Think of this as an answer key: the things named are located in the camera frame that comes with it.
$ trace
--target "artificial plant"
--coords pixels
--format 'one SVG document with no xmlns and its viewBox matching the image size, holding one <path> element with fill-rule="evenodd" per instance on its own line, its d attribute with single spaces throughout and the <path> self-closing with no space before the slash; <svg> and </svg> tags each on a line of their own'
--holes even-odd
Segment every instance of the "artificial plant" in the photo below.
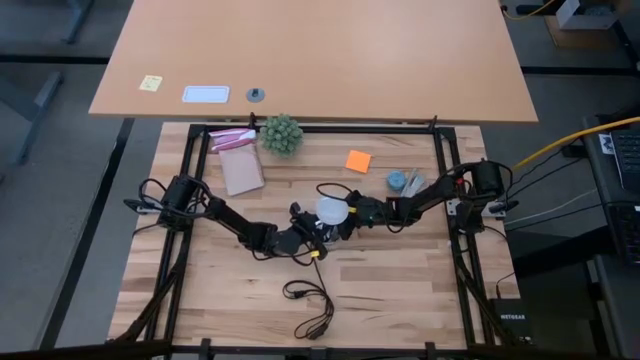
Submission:
<svg viewBox="0 0 640 360">
<path fill-rule="evenodd" d="M 260 130 L 262 146 L 280 157 L 290 157 L 302 144 L 302 129 L 289 115 L 269 117 Z"/>
</svg>

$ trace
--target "yellow cable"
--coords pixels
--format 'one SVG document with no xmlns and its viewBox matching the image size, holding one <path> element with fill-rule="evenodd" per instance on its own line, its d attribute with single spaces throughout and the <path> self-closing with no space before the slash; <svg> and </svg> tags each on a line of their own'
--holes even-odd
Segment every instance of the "yellow cable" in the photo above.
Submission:
<svg viewBox="0 0 640 360">
<path fill-rule="evenodd" d="M 546 4 L 542 5 L 540 8 L 538 8 L 538 10 L 536 10 L 536 11 L 534 11 L 534 12 L 530 12 L 530 13 L 528 13 L 528 14 L 527 14 L 527 15 L 525 15 L 525 16 L 513 17 L 513 16 L 509 15 L 509 13 L 508 13 L 508 12 L 506 12 L 506 11 L 504 11 L 504 10 L 502 11 L 502 13 L 504 14 L 504 16 L 506 16 L 506 17 L 507 17 L 508 19 L 510 19 L 510 20 L 524 20 L 524 19 L 526 19 L 526 18 L 528 18 L 528 17 L 531 17 L 531 16 L 533 16 L 533 15 L 535 15 L 535 14 L 539 13 L 540 11 L 542 11 L 542 10 L 546 9 L 549 5 L 553 4 L 555 1 L 556 1 L 556 0 L 551 0 L 551 1 L 549 1 L 548 3 L 546 3 Z"/>
<path fill-rule="evenodd" d="M 631 123 L 634 123 L 634 122 L 640 122 L 640 117 L 633 117 L 633 118 L 629 118 L 629 119 L 625 119 L 625 120 L 612 122 L 612 123 L 606 124 L 606 125 L 600 125 L 600 126 L 592 127 L 591 129 L 578 131 L 575 134 L 571 134 L 571 135 L 565 136 L 562 139 L 557 140 L 557 141 L 555 141 L 555 142 L 543 147 L 542 149 L 536 151 L 535 153 L 530 155 L 528 158 L 520 161 L 518 164 L 516 164 L 516 166 L 513 167 L 513 170 L 518 170 L 519 168 L 521 168 L 524 165 L 528 164 L 533 159 L 539 157 L 540 155 L 546 153 L 547 151 L 549 151 L 549 150 L 551 150 L 551 149 L 553 149 L 553 148 L 555 148 L 557 146 L 560 146 L 560 145 L 562 145 L 564 143 L 567 143 L 569 141 L 577 139 L 577 138 L 579 138 L 581 136 L 593 134 L 593 133 L 596 133 L 596 132 L 599 132 L 599 131 L 611 129 L 611 128 L 622 126 L 622 125 L 631 124 Z"/>
</svg>

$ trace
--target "light wood desk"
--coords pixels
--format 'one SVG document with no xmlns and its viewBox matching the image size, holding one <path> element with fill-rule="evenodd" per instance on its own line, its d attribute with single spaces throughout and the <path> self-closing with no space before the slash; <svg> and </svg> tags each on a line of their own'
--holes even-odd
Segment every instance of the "light wood desk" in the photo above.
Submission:
<svg viewBox="0 0 640 360">
<path fill-rule="evenodd" d="M 188 128 L 187 123 L 164 125 L 150 177 L 168 184 L 179 173 Z M 462 162 L 485 156 L 478 127 L 457 127 L 456 132 Z M 433 137 L 428 135 L 305 134 L 299 154 L 289 160 L 258 149 L 264 188 L 229 198 L 219 157 L 213 154 L 207 156 L 203 180 L 250 221 L 275 223 L 281 229 L 289 226 L 292 202 L 313 211 L 319 198 L 314 188 L 320 182 L 337 181 L 384 199 L 390 195 L 385 178 L 392 169 L 418 167 L 430 181 L 438 176 Z M 344 168 L 351 149 L 373 155 L 368 174 Z M 155 187 L 148 192 L 161 196 Z M 154 221 L 155 216 L 142 216 L 138 226 Z M 485 223 L 503 230 L 500 222 Z M 134 238 L 110 337 L 126 330 L 151 298 L 165 233 L 153 228 Z M 487 295 L 495 296 L 495 282 L 513 272 L 509 248 L 492 231 L 478 234 L 477 245 Z M 290 259 L 255 261 L 222 226 L 196 221 L 174 345 L 199 345 L 201 338 L 211 338 L 216 346 L 423 348 L 425 341 L 433 341 L 438 348 L 465 348 L 442 206 L 425 212 L 421 221 L 397 235 L 384 227 L 359 229 L 319 266 L 336 313 L 323 337 L 314 342 L 296 340 L 295 327 L 319 315 L 322 303 L 313 298 L 285 299 L 282 286 L 294 279 L 317 282 L 313 268 Z M 500 285 L 503 296 L 519 296 L 515 277 Z M 474 324 L 479 326 L 479 312 L 470 299 Z M 163 333 L 166 303 L 156 334 Z M 475 332 L 477 341 L 482 341 L 478 328 Z"/>
<path fill-rule="evenodd" d="M 157 92 L 139 90 L 163 77 Z M 228 85 L 226 104 L 188 104 Z M 250 103 L 246 93 L 266 97 Z M 136 0 L 90 113 L 536 122 L 495 0 Z"/>
</svg>

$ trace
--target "white card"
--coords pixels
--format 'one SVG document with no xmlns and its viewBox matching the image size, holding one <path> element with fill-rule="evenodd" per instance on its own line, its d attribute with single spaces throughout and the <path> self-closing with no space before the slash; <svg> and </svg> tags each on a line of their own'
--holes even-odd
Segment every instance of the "white card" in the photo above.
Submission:
<svg viewBox="0 0 640 360">
<path fill-rule="evenodd" d="M 229 100 L 228 86 L 187 86 L 182 95 L 186 103 L 224 104 Z"/>
<path fill-rule="evenodd" d="M 162 76 L 147 75 L 142 80 L 139 89 L 156 92 L 162 83 Z"/>
</svg>

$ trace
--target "sticky note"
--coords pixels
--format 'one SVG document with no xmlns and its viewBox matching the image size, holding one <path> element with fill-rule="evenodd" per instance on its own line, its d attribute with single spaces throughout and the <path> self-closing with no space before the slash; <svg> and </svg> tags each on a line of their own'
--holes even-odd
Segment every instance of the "sticky note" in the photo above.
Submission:
<svg viewBox="0 0 640 360">
<path fill-rule="evenodd" d="M 371 162 L 371 154 L 360 151 L 351 150 L 347 158 L 347 169 L 367 173 L 369 171 L 369 163 Z"/>
<path fill-rule="evenodd" d="M 140 90 L 156 92 L 161 83 L 162 76 L 147 75 L 142 80 L 142 84 L 140 84 Z"/>
</svg>

